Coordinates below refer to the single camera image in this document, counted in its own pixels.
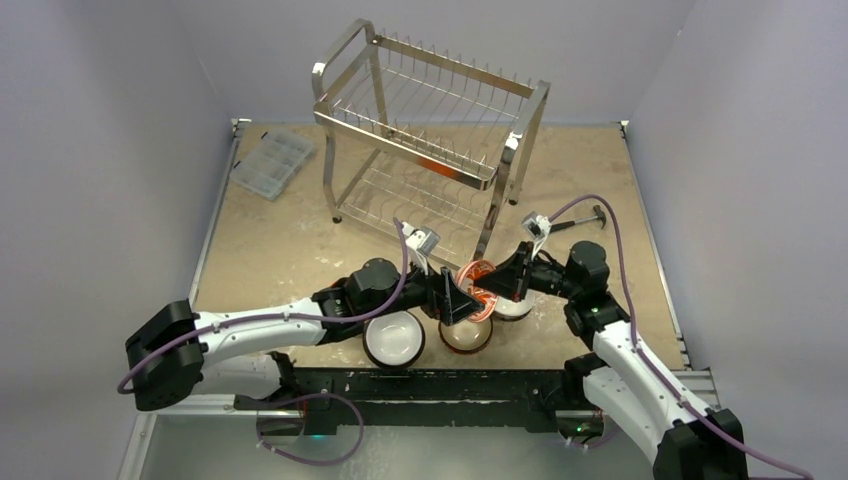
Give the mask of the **orange floral patterned bowl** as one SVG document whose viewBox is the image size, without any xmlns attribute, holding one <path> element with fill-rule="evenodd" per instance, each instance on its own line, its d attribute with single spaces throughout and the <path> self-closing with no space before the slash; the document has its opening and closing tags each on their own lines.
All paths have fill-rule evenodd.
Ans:
<svg viewBox="0 0 848 480">
<path fill-rule="evenodd" d="M 483 304 L 483 309 L 477 313 L 470 315 L 467 320 L 472 323 L 480 323 L 494 313 L 498 297 L 485 289 L 476 285 L 476 280 L 485 274 L 492 273 L 495 270 L 495 265 L 484 259 L 475 260 L 464 267 L 461 267 L 457 272 L 457 283 L 460 288 L 472 297 L 479 300 Z"/>
</svg>

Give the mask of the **brown bowl tan inside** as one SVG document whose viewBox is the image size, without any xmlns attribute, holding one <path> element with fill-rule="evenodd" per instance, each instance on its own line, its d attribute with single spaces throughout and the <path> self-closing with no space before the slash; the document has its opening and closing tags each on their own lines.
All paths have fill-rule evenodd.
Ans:
<svg viewBox="0 0 848 480">
<path fill-rule="evenodd" d="M 461 355 L 475 354 L 488 346 L 493 336 L 493 322 L 489 319 L 481 322 L 462 321 L 446 326 L 438 325 L 438 333 L 443 344 L 451 351 Z"/>
</svg>

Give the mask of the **stainless steel dish rack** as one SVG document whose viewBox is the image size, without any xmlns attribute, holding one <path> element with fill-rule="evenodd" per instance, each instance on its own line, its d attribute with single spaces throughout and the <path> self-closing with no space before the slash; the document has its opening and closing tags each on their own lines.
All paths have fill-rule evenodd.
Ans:
<svg viewBox="0 0 848 480">
<path fill-rule="evenodd" d="M 480 259 L 521 196 L 550 84 L 520 80 L 354 20 L 315 62 L 331 219 L 435 230 L 433 257 Z"/>
</svg>

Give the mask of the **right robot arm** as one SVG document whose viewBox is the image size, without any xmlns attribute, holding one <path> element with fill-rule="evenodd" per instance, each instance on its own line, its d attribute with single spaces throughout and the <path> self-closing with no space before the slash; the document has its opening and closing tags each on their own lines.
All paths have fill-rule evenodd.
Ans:
<svg viewBox="0 0 848 480">
<path fill-rule="evenodd" d="M 564 399 L 606 413 L 639 447 L 656 479 L 745 479 L 739 419 L 711 407 L 673 375 L 635 328 L 632 315 L 608 288 L 603 247 L 574 244 L 565 263 L 535 254 L 531 242 L 473 284 L 503 299 L 523 300 L 529 291 L 565 299 L 570 331 L 589 348 L 564 365 Z"/>
</svg>

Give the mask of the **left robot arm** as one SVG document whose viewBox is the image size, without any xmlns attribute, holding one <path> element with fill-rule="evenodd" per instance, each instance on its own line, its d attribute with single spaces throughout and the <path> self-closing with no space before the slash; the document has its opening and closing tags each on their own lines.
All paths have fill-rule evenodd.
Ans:
<svg viewBox="0 0 848 480">
<path fill-rule="evenodd" d="M 383 258 L 309 297 L 281 306 L 215 313 L 196 312 L 186 299 L 166 304 L 128 337 L 129 371 L 117 391 L 140 411 L 173 406 L 212 384 L 212 369 L 276 347 L 339 343 L 374 319 L 419 308 L 446 326 L 483 310 L 451 271 L 414 263 L 401 269 Z"/>
</svg>

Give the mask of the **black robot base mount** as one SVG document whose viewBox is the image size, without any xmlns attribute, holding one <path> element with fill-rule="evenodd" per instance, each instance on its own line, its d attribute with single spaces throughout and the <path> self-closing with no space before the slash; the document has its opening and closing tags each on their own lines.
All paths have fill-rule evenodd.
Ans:
<svg viewBox="0 0 848 480">
<path fill-rule="evenodd" d="M 291 413 L 307 435 L 340 426 L 509 427 L 589 441 L 605 422 L 577 377 L 564 370 L 300 367 L 272 359 L 278 377 L 267 394 L 238 394 L 237 411 L 264 418 Z"/>
</svg>

